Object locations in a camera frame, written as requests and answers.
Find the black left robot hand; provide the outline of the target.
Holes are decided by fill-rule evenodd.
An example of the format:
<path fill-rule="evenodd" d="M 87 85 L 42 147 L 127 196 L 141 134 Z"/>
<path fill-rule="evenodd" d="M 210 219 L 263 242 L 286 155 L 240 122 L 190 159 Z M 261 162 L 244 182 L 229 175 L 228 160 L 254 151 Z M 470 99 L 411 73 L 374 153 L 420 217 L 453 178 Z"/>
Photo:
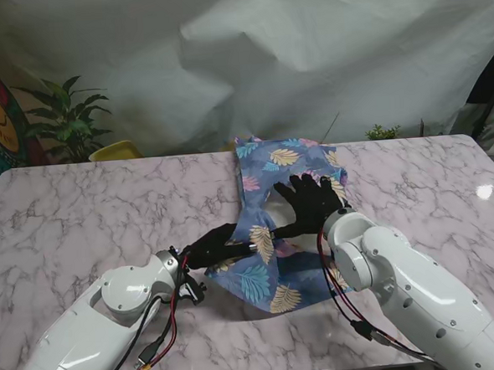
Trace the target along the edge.
<path fill-rule="evenodd" d="M 237 224 L 224 224 L 208 231 L 196 242 L 183 249 L 182 257 L 188 268 L 200 270 L 214 267 L 227 260 L 241 259 L 255 254 L 256 247 L 250 243 L 229 244 Z"/>

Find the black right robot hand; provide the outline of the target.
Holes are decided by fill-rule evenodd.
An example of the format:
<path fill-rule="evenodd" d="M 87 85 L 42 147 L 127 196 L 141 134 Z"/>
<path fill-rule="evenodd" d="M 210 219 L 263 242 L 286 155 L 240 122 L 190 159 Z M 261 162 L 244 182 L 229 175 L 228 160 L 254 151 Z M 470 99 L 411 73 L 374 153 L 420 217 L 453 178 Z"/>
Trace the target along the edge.
<path fill-rule="evenodd" d="M 289 176 L 291 187 L 277 182 L 273 188 L 291 205 L 296 220 L 271 232 L 275 239 L 295 238 L 303 234 L 319 234 L 326 220 L 338 210 L 351 205 L 332 188 L 329 177 L 316 182 L 310 174 Z"/>

